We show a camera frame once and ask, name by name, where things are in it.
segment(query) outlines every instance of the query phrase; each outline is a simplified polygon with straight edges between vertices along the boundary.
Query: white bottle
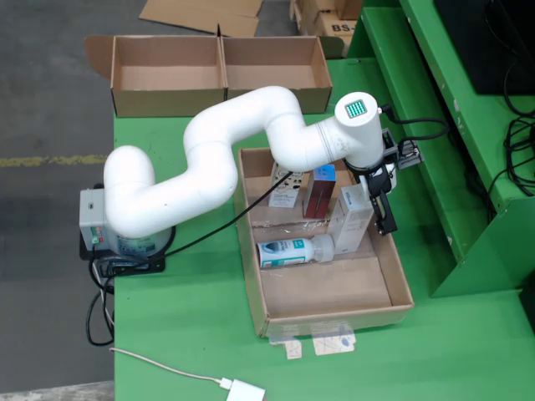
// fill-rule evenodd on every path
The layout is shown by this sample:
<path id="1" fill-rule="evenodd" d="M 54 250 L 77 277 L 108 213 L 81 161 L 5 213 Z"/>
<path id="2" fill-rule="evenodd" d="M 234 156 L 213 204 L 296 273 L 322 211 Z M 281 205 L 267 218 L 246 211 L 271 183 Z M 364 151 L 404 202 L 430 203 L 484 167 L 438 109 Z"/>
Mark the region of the white bottle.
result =
<path id="1" fill-rule="evenodd" d="M 257 245 L 262 269 L 297 265 L 312 260 L 332 261 L 334 258 L 334 243 L 329 234 L 315 236 L 312 240 L 298 238 Z"/>

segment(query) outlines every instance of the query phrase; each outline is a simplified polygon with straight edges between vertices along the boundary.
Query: cardboard tray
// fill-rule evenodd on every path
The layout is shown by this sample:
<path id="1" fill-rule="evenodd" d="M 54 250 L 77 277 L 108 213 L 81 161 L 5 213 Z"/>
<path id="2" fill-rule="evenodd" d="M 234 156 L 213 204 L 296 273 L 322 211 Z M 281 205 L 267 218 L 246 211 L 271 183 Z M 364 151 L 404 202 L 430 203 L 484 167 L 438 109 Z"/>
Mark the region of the cardboard tray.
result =
<path id="1" fill-rule="evenodd" d="M 118 117 L 193 116 L 269 85 L 291 89 L 303 113 L 323 113 L 333 87 L 313 37 L 94 35 L 85 52 L 110 80 Z"/>
<path id="2" fill-rule="evenodd" d="M 333 83 L 315 37 L 222 38 L 227 99 L 264 86 L 283 86 L 305 114 L 324 113 Z"/>
<path id="3" fill-rule="evenodd" d="M 216 36 L 90 36 L 85 49 L 118 117 L 190 116 L 225 100 Z"/>
<path id="4" fill-rule="evenodd" d="M 269 149 L 240 150 L 237 212 L 269 188 Z M 336 163 L 340 188 L 353 185 L 343 162 Z M 293 209 L 269 208 L 264 200 L 237 223 L 242 263 L 255 331 L 260 337 L 335 334 L 340 330 L 396 323 L 414 306 L 392 235 L 380 236 L 373 222 L 354 253 L 328 263 L 261 270 L 256 244 L 325 233 L 327 221 L 303 219 L 303 202 Z"/>

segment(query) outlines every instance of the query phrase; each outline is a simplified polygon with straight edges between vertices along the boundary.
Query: white adapter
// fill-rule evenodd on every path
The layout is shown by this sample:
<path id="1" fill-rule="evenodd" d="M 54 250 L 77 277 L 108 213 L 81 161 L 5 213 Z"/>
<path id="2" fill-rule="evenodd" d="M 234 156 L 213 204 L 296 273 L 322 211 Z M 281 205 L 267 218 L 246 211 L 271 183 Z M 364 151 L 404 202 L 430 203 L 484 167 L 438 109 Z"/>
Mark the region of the white adapter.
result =
<path id="1" fill-rule="evenodd" d="M 263 388 L 236 379 L 222 378 L 219 387 L 228 390 L 227 401 L 262 401 L 266 393 Z"/>

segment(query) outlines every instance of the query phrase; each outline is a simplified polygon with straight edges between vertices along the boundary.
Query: green workbench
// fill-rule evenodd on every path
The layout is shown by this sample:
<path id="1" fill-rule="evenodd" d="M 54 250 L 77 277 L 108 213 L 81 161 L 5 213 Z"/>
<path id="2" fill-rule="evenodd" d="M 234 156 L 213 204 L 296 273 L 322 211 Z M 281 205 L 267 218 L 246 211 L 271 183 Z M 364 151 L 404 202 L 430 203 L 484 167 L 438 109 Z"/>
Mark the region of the green workbench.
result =
<path id="1" fill-rule="evenodd" d="M 392 103 L 376 58 L 329 61 L 334 91 L 365 91 Z M 306 116 L 308 123 L 324 115 Z M 186 169 L 182 134 L 189 119 L 115 119 L 115 146 L 136 145 L 158 181 Z M 405 133 L 388 124 L 399 138 Z M 258 135 L 236 146 L 267 146 Z M 303 358 L 257 338 L 242 274 L 237 231 L 230 227 L 166 261 L 161 274 L 119 277 L 115 346 L 174 368 L 239 378 L 275 400 L 532 399 L 535 337 L 515 291 L 430 298 L 455 264 L 424 171 L 403 170 L 390 195 L 394 234 L 415 309 L 392 327 L 359 331 L 353 353 L 317 357 L 303 338 Z M 173 248 L 235 216 L 232 200 L 177 227 Z M 118 401 L 225 400 L 214 383 L 177 376 L 131 357 L 115 356 Z"/>
<path id="2" fill-rule="evenodd" d="M 502 143 L 516 116 L 501 95 L 479 95 L 471 86 L 433 0 L 365 0 L 349 56 L 377 60 L 402 119 L 445 118 L 453 124 L 488 190 L 506 165 Z M 534 96 L 512 96 L 520 109 L 535 109 Z M 408 136 L 436 132 L 433 124 L 411 124 Z M 421 141 L 419 166 L 453 260 L 434 296 L 519 287 L 534 268 L 535 197 L 526 197 L 506 175 L 491 192 L 497 216 L 489 224 L 487 206 L 466 188 L 465 164 L 448 138 Z M 532 157 L 516 152 L 514 162 Z M 535 162 L 517 172 L 532 176 Z"/>

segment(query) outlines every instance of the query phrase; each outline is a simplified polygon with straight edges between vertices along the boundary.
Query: small product box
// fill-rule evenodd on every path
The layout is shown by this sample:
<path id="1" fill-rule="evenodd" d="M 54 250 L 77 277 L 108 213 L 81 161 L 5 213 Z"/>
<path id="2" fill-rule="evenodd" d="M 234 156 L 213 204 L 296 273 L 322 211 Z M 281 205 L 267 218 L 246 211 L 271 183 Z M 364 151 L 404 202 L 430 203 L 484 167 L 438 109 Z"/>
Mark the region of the small product box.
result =
<path id="1" fill-rule="evenodd" d="M 275 185 L 288 173 L 277 163 L 273 164 L 271 185 Z M 303 183 L 303 173 L 293 173 L 269 196 L 269 207 L 294 207 Z"/>
<path id="2" fill-rule="evenodd" d="M 322 165 L 310 173 L 303 200 L 303 216 L 306 219 L 324 219 L 327 216 L 335 184 L 334 165 Z"/>
<path id="3" fill-rule="evenodd" d="M 340 190 L 327 233 L 333 237 L 334 254 L 355 252 L 368 229 L 374 209 L 363 185 Z"/>

